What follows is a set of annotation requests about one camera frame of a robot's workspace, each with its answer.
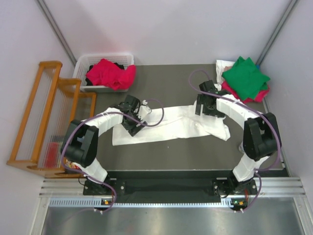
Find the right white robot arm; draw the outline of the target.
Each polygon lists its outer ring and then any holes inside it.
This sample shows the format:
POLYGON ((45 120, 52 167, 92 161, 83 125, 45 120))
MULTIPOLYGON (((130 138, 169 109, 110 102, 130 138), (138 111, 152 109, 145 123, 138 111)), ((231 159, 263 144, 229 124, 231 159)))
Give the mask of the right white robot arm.
POLYGON ((241 193, 259 171, 262 163, 281 148, 274 114, 262 114, 236 99, 226 90, 219 91, 213 81, 199 85, 195 114, 223 118, 228 116, 242 127, 243 156, 227 178, 224 193, 241 193))

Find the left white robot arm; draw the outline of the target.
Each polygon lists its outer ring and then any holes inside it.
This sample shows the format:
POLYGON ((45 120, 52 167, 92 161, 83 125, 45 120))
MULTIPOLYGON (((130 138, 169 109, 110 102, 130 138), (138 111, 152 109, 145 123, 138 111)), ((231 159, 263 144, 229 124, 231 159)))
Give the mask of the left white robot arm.
POLYGON ((107 171, 96 158, 99 136, 115 126, 122 125, 133 137, 147 125, 144 118, 151 112, 146 100, 140 101, 127 95, 123 102, 110 106, 92 118, 71 121, 61 153, 66 160, 78 167, 85 177, 94 182, 96 191, 106 194, 110 191, 111 183, 106 179, 107 171))

